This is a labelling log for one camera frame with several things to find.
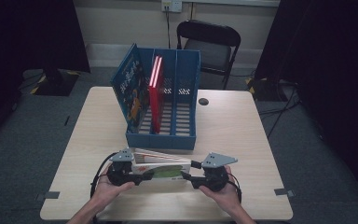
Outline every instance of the red book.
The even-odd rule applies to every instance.
[[[152,111],[153,131],[159,133],[164,103],[164,76],[162,72],[162,57],[156,56],[149,81],[150,108]]]

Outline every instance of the book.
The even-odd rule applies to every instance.
[[[132,172],[153,174],[152,180],[183,180],[181,171],[189,173],[191,160],[155,151],[134,149]]]
[[[149,81],[150,109],[152,112],[153,133],[159,133],[162,112],[164,106],[164,76],[163,60],[161,56],[156,56],[153,63],[152,74]]]
[[[149,104],[141,54],[133,44],[114,73],[111,85],[127,121],[127,133],[138,133]]]

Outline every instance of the forearm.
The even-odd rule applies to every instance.
[[[67,222],[67,224],[90,224],[94,216],[103,210],[101,204],[91,199]]]
[[[248,215],[248,213],[242,208],[242,206],[238,206],[235,209],[232,209],[231,211],[227,211],[227,212],[237,224],[255,224],[255,222]]]

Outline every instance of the gray gripper plate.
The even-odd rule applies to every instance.
[[[206,167],[206,168],[216,168],[237,161],[238,160],[236,158],[211,152],[208,154],[208,156],[205,158],[205,160],[202,162],[201,165],[202,167]]]
[[[110,158],[110,161],[133,161],[133,155],[129,148],[125,148],[120,150],[118,154]]]

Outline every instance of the black curtain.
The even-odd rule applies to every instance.
[[[282,0],[255,77],[297,82],[326,143],[358,180],[358,1]]]
[[[89,72],[72,0],[0,0],[0,108],[27,69]]]

